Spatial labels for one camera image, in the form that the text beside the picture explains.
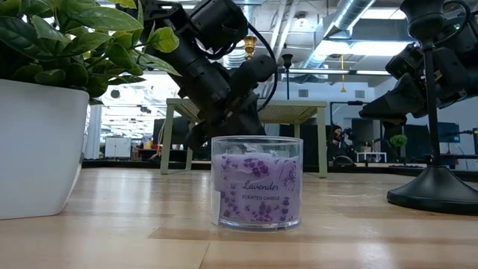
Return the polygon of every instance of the metal pipe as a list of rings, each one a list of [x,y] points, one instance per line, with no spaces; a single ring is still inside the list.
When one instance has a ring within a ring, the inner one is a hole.
[[[273,49],[276,47],[277,38],[279,37],[279,31],[281,30],[282,18],[284,17],[285,12],[285,4],[286,1],[282,0],[279,2],[279,10],[277,11],[277,22],[276,26],[274,27],[274,31],[272,32],[272,37],[270,39],[270,47]]]
[[[297,5],[299,5],[299,0],[293,0],[291,4],[291,8],[289,9],[289,16],[287,18],[287,22],[285,23],[284,31],[281,34],[281,40],[279,41],[279,45],[277,46],[276,51],[276,61],[279,62],[281,59],[282,50],[284,48],[285,41],[287,40],[287,36],[289,30],[291,29],[292,19],[296,14]]]

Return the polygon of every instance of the lavender scented candle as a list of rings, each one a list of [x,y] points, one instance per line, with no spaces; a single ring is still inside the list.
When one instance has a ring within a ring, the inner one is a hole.
[[[300,222],[302,140],[216,137],[211,161],[213,223],[271,229]]]

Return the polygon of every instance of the wall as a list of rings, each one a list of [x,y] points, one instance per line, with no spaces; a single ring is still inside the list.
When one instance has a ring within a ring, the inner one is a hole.
[[[375,87],[376,98],[385,94],[388,90],[393,89],[397,81],[394,78],[383,82],[382,84]],[[472,128],[478,127],[478,119],[475,115],[478,114],[478,98],[467,99],[451,105],[448,108],[438,110],[438,121],[443,123],[458,123],[460,126],[460,131],[471,130]],[[407,115],[407,124],[415,125],[428,125],[428,117],[423,117],[420,119],[415,119],[412,115]],[[462,134],[461,142],[459,146],[462,148],[465,154],[474,154],[474,141],[473,137],[469,134]],[[448,150],[447,144],[441,144],[441,152],[446,152]],[[450,145],[450,150],[453,154],[460,155],[462,151],[454,145]],[[459,160],[459,165],[457,165],[457,170],[466,170],[467,164],[469,170],[478,170],[476,160]]]
[[[305,83],[302,85],[290,84],[290,100],[316,100],[327,102],[326,108],[326,124],[330,124],[330,102],[346,102],[356,100],[355,91],[364,90],[365,98],[360,101],[370,102],[375,99],[374,88],[368,87],[368,83],[364,82],[347,82],[345,83],[346,93],[342,93],[342,83],[330,85],[329,83]],[[308,90],[308,98],[299,97],[299,90]],[[279,82],[277,91],[273,100],[287,100],[287,84]],[[349,105],[334,105],[333,121],[342,128],[352,127],[352,118],[359,118],[361,107],[353,107]]]

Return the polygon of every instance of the light wood surface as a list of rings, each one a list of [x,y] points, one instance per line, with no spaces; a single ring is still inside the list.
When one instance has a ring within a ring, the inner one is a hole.
[[[306,174],[302,224],[253,233],[210,223],[207,172],[82,170],[58,216],[0,221],[0,268],[478,268],[478,217],[387,204],[410,179]]]

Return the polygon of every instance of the candle label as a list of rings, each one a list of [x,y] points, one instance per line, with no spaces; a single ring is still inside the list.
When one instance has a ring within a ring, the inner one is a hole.
[[[221,219],[238,223],[283,223],[300,218],[302,163],[299,157],[265,154],[214,156],[214,190]]]

